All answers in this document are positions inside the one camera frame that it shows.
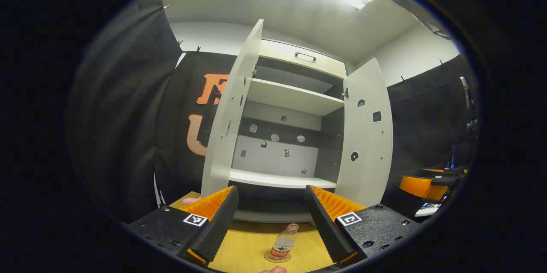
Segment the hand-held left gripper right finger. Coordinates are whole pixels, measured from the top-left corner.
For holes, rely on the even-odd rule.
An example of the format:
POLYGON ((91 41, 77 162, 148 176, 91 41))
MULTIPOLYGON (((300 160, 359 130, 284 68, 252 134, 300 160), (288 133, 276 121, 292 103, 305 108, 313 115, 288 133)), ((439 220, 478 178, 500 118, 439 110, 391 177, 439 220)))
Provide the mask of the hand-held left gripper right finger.
POLYGON ((313 185, 306 186, 304 200, 330 258, 338 265, 378 258, 421 229, 420 223, 386 205, 364 207, 313 185))

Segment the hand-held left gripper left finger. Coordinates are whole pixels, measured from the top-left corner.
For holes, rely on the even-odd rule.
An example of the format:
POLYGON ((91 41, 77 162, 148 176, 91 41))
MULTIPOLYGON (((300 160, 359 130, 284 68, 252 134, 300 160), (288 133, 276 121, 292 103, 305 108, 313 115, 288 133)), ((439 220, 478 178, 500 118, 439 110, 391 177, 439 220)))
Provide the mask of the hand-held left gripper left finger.
POLYGON ((238 209, 234 185, 180 208, 164 205, 128 225, 154 247, 206 267, 215 256, 238 209))

